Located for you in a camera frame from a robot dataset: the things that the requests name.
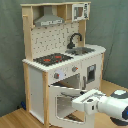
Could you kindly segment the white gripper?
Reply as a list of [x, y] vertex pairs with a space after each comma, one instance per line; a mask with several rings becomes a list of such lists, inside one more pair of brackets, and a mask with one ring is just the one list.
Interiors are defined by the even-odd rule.
[[98, 112], [97, 104], [103, 93], [99, 90], [92, 89], [85, 94], [75, 98], [72, 101], [72, 107], [78, 111], [92, 115]]

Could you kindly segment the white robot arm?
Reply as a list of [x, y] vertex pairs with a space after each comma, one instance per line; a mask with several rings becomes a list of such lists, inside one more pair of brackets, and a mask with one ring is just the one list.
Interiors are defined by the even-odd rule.
[[105, 113], [117, 126], [128, 126], [128, 92], [116, 90], [110, 96], [92, 89], [72, 100], [72, 107], [87, 115]]

